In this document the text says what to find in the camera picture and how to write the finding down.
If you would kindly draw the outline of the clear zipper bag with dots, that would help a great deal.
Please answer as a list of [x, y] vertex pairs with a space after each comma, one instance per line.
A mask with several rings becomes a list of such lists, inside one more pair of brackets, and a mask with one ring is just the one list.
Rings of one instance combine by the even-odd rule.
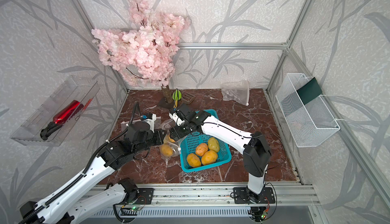
[[160, 126], [160, 119], [146, 119], [146, 120], [135, 120], [132, 123], [129, 121], [123, 121], [121, 123], [121, 129], [128, 129], [130, 132], [147, 132], [147, 131], [155, 131]]

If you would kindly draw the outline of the large brown potato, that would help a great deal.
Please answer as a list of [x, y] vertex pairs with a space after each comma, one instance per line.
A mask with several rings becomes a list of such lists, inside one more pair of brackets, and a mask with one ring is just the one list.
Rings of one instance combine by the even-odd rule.
[[217, 158], [218, 158], [218, 154], [213, 150], [209, 150], [202, 156], [201, 163], [202, 165], [214, 164]]

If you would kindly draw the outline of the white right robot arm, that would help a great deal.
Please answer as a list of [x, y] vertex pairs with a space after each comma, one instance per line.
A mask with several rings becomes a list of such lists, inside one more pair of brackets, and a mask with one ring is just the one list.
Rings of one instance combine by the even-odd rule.
[[[266, 137], [260, 133], [239, 130], [218, 119], [215, 110], [192, 110], [185, 104], [173, 108], [169, 113], [175, 126], [169, 130], [170, 138], [179, 143], [182, 170], [191, 173], [210, 169], [228, 163], [234, 148], [243, 157], [244, 168], [248, 172], [246, 187], [233, 190], [236, 204], [274, 204], [276, 194], [266, 188], [265, 175], [271, 159], [271, 150]], [[196, 152], [196, 147], [215, 139], [220, 147], [214, 163], [202, 164], [194, 168], [185, 159]]]

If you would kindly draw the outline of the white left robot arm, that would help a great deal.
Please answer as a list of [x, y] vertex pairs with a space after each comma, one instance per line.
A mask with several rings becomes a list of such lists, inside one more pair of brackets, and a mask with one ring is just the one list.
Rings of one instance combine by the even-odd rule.
[[92, 154], [85, 168], [62, 187], [38, 202], [24, 204], [20, 209], [21, 223], [76, 224], [108, 206], [137, 200], [138, 188], [128, 178], [97, 195], [84, 200], [82, 197], [138, 153], [163, 144], [167, 132], [153, 129], [153, 123], [138, 121], [122, 132], [123, 140], [107, 140]]

